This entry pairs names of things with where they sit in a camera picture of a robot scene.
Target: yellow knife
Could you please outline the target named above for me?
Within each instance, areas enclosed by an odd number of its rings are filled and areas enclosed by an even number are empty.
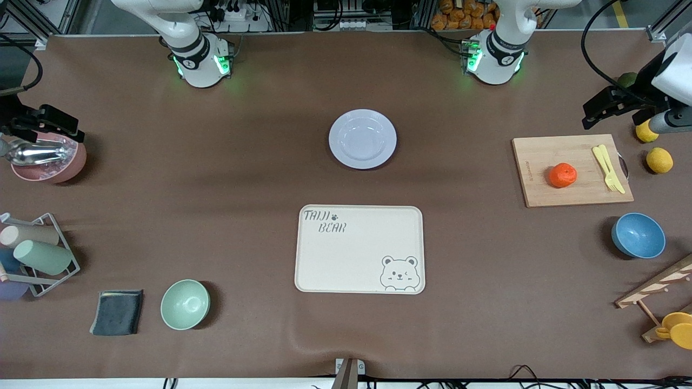
[[[606,148],[606,145],[599,145],[599,150],[601,150],[601,153],[603,154],[605,164],[608,166],[608,170],[611,173],[610,176],[613,180],[613,183],[615,184],[615,187],[617,188],[618,192],[624,195],[625,188],[620,183],[620,180],[617,178],[617,174],[615,173],[615,169],[613,169],[612,167],[612,162],[610,162],[610,155],[608,155],[608,149]]]

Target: towel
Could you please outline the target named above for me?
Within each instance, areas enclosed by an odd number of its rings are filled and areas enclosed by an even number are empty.
[[[102,291],[98,294],[96,318],[91,332],[98,336],[137,333],[143,291]]]

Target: pink bowl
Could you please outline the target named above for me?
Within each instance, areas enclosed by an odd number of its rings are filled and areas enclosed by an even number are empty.
[[[60,141],[62,139],[66,140],[66,144],[68,147],[72,147],[73,149],[76,148],[76,151],[74,152],[72,159],[63,162],[52,162],[49,163],[48,165],[55,166],[53,164],[56,163],[62,163],[62,166],[58,170],[53,169],[48,169],[45,164],[44,165],[34,165],[34,166],[14,166],[12,165],[12,171],[19,177],[20,179],[27,180],[27,181],[36,181],[36,182],[45,182],[45,183],[61,183],[65,182],[72,177],[76,176],[84,167],[84,164],[87,162],[87,149],[84,148],[83,143],[77,143],[75,141],[72,141],[71,139],[58,135],[58,134],[44,134],[44,133],[39,133],[39,139],[45,139],[48,141]]]

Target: tangerine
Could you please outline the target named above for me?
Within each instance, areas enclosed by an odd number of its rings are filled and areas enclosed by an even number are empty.
[[[576,181],[576,169],[569,163],[558,163],[550,170],[550,183],[556,188],[565,188]]]

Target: bear face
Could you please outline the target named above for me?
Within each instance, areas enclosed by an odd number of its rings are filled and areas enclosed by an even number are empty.
[[[380,282],[385,290],[405,291],[415,289],[421,283],[416,265],[418,260],[414,257],[407,257],[405,260],[395,260],[387,255],[382,258],[382,275]]]

